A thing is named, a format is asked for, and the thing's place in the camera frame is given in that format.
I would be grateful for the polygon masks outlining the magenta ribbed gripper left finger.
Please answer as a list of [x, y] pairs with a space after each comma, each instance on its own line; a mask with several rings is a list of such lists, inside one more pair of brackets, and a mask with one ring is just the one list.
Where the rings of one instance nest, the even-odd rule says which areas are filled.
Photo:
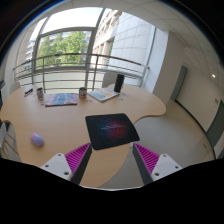
[[91, 153], [91, 144], [87, 143], [67, 154], [57, 153], [42, 166], [42, 169], [79, 185]]

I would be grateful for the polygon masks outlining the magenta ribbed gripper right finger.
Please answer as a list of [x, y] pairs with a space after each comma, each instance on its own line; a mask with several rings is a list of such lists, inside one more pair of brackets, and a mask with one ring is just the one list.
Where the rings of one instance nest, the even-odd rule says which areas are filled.
[[182, 169], [168, 154], [159, 155], [137, 143], [133, 144], [132, 152], [145, 185]]

